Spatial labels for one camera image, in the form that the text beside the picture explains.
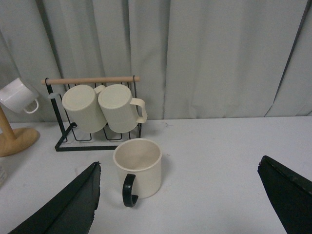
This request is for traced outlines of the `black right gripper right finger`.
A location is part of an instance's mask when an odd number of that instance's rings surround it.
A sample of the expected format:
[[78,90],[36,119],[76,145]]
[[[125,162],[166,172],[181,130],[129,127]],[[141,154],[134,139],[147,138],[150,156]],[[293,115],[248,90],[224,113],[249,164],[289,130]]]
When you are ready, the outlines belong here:
[[312,182],[269,156],[257,172],[269,201],[288,234],[312,232]]

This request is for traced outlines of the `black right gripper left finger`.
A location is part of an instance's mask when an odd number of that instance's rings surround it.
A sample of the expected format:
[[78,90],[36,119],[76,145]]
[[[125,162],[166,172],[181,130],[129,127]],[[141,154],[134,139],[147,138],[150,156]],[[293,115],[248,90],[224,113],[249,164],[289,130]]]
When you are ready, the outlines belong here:
[[100,197],[99,162],[92,163],[12,234],[87,234]]

